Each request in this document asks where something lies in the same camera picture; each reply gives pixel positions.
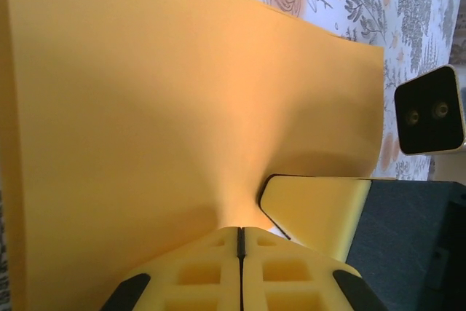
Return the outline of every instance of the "curved yellow sheet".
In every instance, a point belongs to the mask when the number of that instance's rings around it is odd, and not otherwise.
[[[0,4],[15,311],[97,310],[152,256],[268,228],[256,194],[272,172],[376,164],[382,48],[254,0]]]

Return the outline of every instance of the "black panel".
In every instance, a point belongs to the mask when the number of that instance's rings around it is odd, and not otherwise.
[[[390,311],[466,310],[455,308],[465,289],[463,194],[456,183],[372,181],[347,263]]]
[[[362,278],[342,269],[333,271],[333,278],[354,311],[388,311]]]
[[[116,287],[100,311],[133,311],[150,280],[151,276],[146,273],[124,280]]]
[[[439,101],[449,107],[440,119],[433,117],[434,105]],[[399,86],[395,110],[400,148],[405,154],[458,149],[464,142],[457,83],[448,66]],[[417,111],[419,116],[414,125],[406,120],[410,111]]]

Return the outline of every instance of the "white camera housing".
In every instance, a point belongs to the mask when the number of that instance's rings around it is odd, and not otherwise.
[[[466,150],[466,66],[441,66],[403,83],[395,110],[404,154]]]

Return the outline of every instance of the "leaf print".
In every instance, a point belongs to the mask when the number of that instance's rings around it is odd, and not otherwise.
[[[317,0],[307,0],[313,12],[317,12]]]
[[[443,23],[442,23],[442,37],[445,40],[447,45],[450,45],[451,38],[453,37],[453,30],[455,20],[453,18],[454,15],[454,3],[453,0],[448,0],[448,4],[446,5],[445,12],[443,13]]]
[[[385,90],[395,89],[398,84],[395,75],[395,69],[392,69],[392,73],[390,74],[390,70],[388,69],[387,60],[384,63],[384,86]]]
[[[399,0],[397,14],[403,14],[402,41],[411,47],[411,71],[417,72],[422,55],[423,36],[429,30],[432,0]]]
[[[430,166],[431,157],[418,156],[414,162],[414,170],[412,171],[410,180],[426,180]]]
[[[410,178],[410,162],[401,160],[395,164],[396,178],[399,180],[409,180]]]
[[[353,28],[351,30],[350,27],[348,27],[347,31],[344,32],[344,34],[342,34],[340,37],[351,40],[352,42],[358,41],[358,34],[356,33],[356,28]]]
[[[386,42],[387,18],[382,0],[345,0],[344,8],[349,13],[347,18],[354,23],[360,21],[361,35],[373,44],[377,36]]]
[[[8,263],[7,263],[7,246],[5,240],[5,226],[3,217],[3,205],[1,200],[0,192],[0,305],[6,305],[10,303],[10,292],[9,292],[9,279],[8,279]]]
[[[393,101],[390,101],[389,98],[387,98],[387,96],[384,96],[384,118],[387,118],[387,113],[390,112],[390,107],[391,107],[391,103]]]
[[[437,44],[433,38],[429,39],[429,43],[424,49],[419,74],[427,73],[438,67]]]

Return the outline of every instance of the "yellow foam block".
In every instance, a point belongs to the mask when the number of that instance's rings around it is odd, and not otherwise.
[[[273,176],[260,206],[292,240],[346,261],[370,188],[368,179]]]
[[[352,267],[257,228],[245,229],[245,310],[353,311],[333,271]]]
[[[237,228],[220,229],[143,264],[150,281],[134,311],[239,311]]]
[[[382,48],[255,0],[0,7],[15,311],[95,310],[152,256],[219,227],[269,228],[256,195],[270,173],[374,169]]]

